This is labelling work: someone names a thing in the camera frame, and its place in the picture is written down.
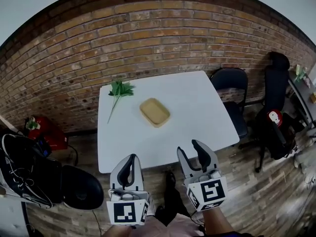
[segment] black folding chair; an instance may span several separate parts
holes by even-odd
[[[211,76],[210,80],[216,90],[226,88],[244,90],[244,97],[240,103],[229,101],[225,102],[224,106],[231,117],[239,138],[247,136],[247,124],[242,116],[248,89],[248,77],[246,72],[238,68],[218,69]]]

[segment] person's leg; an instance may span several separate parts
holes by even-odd
[[[177,213],[190,217],[175,185],[176,179],[174,174],[168,172],[166,176],[166,190],[164,192],[164,210],[167,214],[168,224],[174,219]]]

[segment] white sneaker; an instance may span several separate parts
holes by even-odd
[[[147,210],[147,216],[154,216],[156,212],[153,196],[149,195],[149,207]]]

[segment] yellow tray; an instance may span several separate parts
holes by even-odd
[[[170,118],[168,109],[156,98],[149,98],[139,106],[142,115],[158,128],[165,124]]]

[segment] chair backrest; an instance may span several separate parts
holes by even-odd
[[[283,109],[290,67],[289,60],[284,54],[271,52],[269,55],[272,65],[265,69],[266,113],[273,109]]]
[[[216,90],[226,88],[248,88],[248,77],[244,70],[239,68],[222,68],[211,76],[211,82]]]

